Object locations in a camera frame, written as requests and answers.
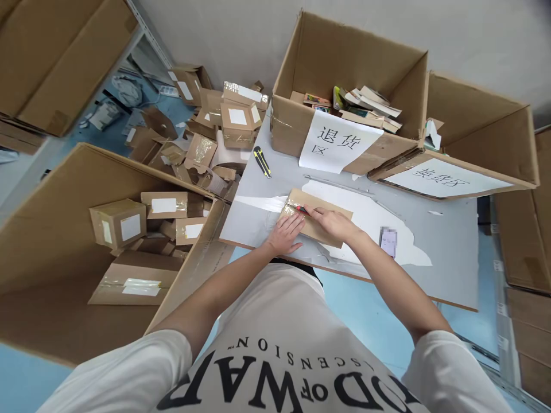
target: gray wall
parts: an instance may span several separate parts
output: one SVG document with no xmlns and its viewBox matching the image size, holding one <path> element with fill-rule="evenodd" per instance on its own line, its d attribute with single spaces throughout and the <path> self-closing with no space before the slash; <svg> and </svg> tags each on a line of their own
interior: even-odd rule
<svg viewBox="0 0 551 413">
<path fill-rule="evenodd" d="M 177 63 L 225 80 L 273 86 L 301 7 L 429 50 L 429 68 L 551 112 L 547 0 L 134 0 Z"/>
</svg>

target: chinese text sign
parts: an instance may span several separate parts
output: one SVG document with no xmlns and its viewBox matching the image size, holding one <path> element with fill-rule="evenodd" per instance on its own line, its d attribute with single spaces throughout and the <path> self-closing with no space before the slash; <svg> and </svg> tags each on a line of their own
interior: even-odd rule
<svg viewBox="0 0 551 413">
<path fill-rule="evenodd" d="M 363 154 L 382 134 L 380 129 L 314 111 L 298 165 L 341 173 L 345 166 Z"/>
<path fill-rule="evenodd" d="M 512 185 L 434 158 L 385 180 L 438 198 L 476 194 Z"/>
</svg>

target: hand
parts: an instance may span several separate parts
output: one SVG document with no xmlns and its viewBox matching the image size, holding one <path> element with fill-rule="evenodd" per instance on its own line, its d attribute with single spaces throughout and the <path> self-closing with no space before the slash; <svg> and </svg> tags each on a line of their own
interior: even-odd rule
<svg viewBox="0 0 551 413">
<path fill-rule="evenodd" d="M 293 244 L 298 233 L 304 228 L 304 216 L 299 213 L 281 217 L 263 247 L 270 248 L 274 256 L 291 254 L 302 247 L 302 243 Z"/>
<path fill-rule="evenodd" d="M 312 208 L 308 205 L 304 205 L 304 209 L 324 230 L 346 244 L 362 232 L 351 220 L 338 211 L 328 211 L 322 207 Z"/>
</svg>

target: left hand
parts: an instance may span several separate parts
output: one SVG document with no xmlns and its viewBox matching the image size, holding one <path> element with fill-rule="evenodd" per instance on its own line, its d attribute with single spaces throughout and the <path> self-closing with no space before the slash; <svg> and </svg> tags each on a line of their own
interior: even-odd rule
<svg viewBox="0 0 551 413">
<path fill-rule="evenodd" d="M 304 215 L 300 213 L 281 217 L 262 246 L 270 248 L 274 256 L 292 254 L 302 247 L 302 243 L 293 242 L 305 223 Z"/>
</svg>

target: blue floor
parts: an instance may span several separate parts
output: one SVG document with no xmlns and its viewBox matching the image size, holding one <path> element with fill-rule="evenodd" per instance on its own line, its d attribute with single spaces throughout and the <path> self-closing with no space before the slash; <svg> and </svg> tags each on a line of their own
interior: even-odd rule
<svg viewBox="0 0 551 413">
<path fill-rule="evenodd" d="M 117 95 L 111 86 L 108 90 Z M 156 101 L 156 95 L 145 84 L 144 101 Z M 185 122 L 191 116 L 192 107 L 180 99 L 161 97 L 156 105 L 174 124 Z M 89 107 L 84 114 L 93 110 Z M 53 169 L 78 142 L 88 142 L 121 155 L 127 156 L 129 148 L 124 145 L 126 137 L 121 131 L 129 116 L 124 114 L 103 132 L 90 125 L 86 129 L 76 128 L 67 139 L 59 156 L 52 160 Z M 232 260 L 246 254 L 248 250 L 236 248 Z M 496 303 L 493 280 L 493 249 L 488 236 L 479 234 L 479 312 L 473 313 L 449 305 L 440 309 L 452 328 L 464 337 L 497 354 Z M 316 270 L 324 284 L 329 307 L 353 333 L 398 377 L 405 372 L 413 343 L 405 328 L 391 314 L 373 284 L 348 278 L 328 271 Z M 215 324 L 206 346 L 212 341 L 218 327 Z M 384 342 L 380 337 L 389 340 Z M 31 413 L 48 398 L 56 387 L 70 374 L 67 367 L 42 360 L 0 345 L 0 412 Z M 504 394 L 517 413 L 529 410 Z"/>
</svg>

